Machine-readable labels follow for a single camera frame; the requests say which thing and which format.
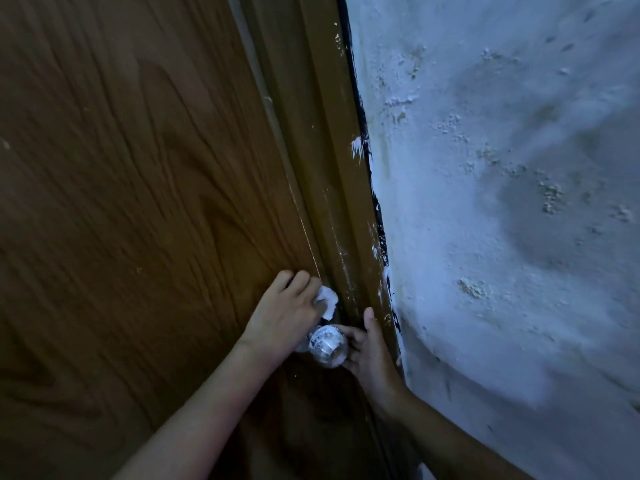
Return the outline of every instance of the hand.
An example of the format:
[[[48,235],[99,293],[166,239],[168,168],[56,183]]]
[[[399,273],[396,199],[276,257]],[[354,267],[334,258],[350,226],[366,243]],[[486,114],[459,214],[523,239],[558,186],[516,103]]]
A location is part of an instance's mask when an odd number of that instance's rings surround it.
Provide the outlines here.
[[[295,277],[291,271],[279,272],[260,298],[239,343],[264,354],[262,358],[273,361],[274,368],[279,366],[326,311],[324,301],[315,302],[321,284],[306,271]]]
[[[344,325],[338,327],[349,338],[349,355],[343,366],[356,376],[377,412],[395,420],[400,398],[410,393],[396,371],[373,309],[364,310],[366,331]]]

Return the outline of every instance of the forearm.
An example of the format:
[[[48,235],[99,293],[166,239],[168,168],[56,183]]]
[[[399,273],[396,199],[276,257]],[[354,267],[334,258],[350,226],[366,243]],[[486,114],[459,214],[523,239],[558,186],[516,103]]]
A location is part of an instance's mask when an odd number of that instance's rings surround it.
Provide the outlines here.
[[[411,437],[438,480],[530,479],[408,389],[398,394],[394,409],[393,420]]]
[[[242,414],[276,365],[270,357],[239,341],[116,478],[207,478]]]

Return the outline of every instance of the door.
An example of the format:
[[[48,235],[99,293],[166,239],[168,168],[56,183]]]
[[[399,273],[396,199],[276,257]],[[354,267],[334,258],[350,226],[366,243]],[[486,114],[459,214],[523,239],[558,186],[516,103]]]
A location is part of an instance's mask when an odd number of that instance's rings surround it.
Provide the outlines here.
[[[106,478],[320,257],[227,0],[0,4],[0,471]],[[292,356],[217,473],[381,477],[364,418]]]

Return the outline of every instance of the white tissue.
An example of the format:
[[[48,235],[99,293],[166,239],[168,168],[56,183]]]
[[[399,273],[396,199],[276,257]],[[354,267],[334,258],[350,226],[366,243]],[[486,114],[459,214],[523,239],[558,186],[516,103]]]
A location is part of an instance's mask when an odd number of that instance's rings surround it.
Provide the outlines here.
[[[336,295],[335,291],[331,288],[327,288],[326,286],[320,286],[320,291],[318,291],[316,301],[326,302],[326,311],[322,315],[322,318],[325,320],[331,320],[333,318],[333,313],[335,312],[335,307],[338,305],[338,295]]]

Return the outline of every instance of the textured wall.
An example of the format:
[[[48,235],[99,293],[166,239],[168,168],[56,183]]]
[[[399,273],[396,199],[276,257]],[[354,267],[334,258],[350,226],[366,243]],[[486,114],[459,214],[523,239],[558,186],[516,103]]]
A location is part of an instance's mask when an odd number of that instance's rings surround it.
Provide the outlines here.
[[[537,477],[635,477],[640,0],[347,3],[412,388]]]

